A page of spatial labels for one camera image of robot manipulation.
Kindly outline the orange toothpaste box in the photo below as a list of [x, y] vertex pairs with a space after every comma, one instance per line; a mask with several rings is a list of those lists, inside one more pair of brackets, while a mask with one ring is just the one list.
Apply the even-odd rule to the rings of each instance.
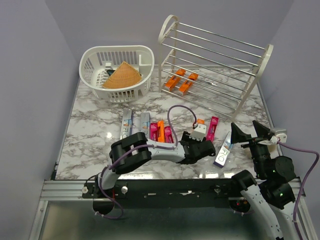
[[197, 119], [197, 123], [198, 124], [202, 124], [202, 125], [204, 125], [205, 124], [205, 121], [203, 120], [203, 119]]
[[189, 88], [193, 85], [193, 83], [198, 79], [198, 74], [196, 73], [191, 73], [189, 76], [188, 76], [188, 80], [186, 80], [180, 87], [179, 87], [179, 94], [181, 96], [184, 96]]
[[157, 122], [157, 141], [165, 142], [165, 124], [163, 120]]
[[181, 80], [181, 77], [183, 77], [186, 73], [186, 70], [179, 69], [175, 72], [175, 74], [167, 81], [167, 83], [164, 85], [164, 88], [171, 92], [175, 86], [179, 83]]

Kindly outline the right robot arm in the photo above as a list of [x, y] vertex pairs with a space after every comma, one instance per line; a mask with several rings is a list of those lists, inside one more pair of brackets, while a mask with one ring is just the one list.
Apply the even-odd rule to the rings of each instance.
[[256, 120], [252, 123], [256, 137], [231, 123], [230, 141], [250, 150], [256, 176], [248, 170], [233, 175], [230, 191], [249, 202], [270, 239], [297, 240], [293, 215], [296, 198], [290, 186], [296, 178], [293, 161], [282, 155], [272, 158], [268, 149], [286, 141], [287, 130], [270, 129]]

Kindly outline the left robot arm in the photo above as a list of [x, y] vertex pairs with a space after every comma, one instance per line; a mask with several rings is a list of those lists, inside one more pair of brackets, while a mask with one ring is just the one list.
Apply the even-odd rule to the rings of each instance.
[[216, 149], [211, 141], [193, 140], [186, 131], [177, 144], [157, 142], [143, 132], [137, 132], [111, 145], [111, 165], [98, 174], [93, 191], [101, 198], [107, 197], [121, 175], [131, 173], [151, 160], [192, 165], [215, 155]]

